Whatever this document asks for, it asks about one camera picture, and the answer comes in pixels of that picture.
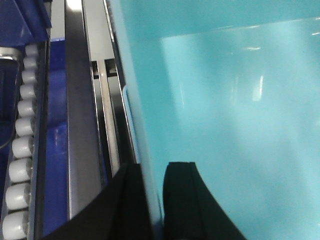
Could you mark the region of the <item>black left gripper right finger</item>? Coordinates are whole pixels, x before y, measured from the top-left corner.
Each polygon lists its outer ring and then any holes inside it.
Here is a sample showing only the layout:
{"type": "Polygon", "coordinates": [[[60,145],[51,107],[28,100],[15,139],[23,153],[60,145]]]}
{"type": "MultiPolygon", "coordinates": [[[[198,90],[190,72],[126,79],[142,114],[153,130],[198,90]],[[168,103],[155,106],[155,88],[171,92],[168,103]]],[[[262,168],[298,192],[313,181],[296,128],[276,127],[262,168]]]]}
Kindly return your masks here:
{"type": "Polygon", "coordinates": [[[163,181],[167,240],[243,240],[204,183],[194,162],[171,162],[163,181]]]}

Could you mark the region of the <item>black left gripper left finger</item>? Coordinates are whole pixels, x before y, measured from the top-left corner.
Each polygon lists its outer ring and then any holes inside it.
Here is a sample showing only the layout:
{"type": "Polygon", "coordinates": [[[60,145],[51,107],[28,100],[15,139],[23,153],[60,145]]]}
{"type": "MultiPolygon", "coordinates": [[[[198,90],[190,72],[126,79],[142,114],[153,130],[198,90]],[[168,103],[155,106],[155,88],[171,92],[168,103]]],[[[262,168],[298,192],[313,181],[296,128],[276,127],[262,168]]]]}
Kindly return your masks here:
{"type": "Polygon", "coordinates": [[[122,166],[102,192],[45,240],[151,240],[141,166],[122,166]]]}

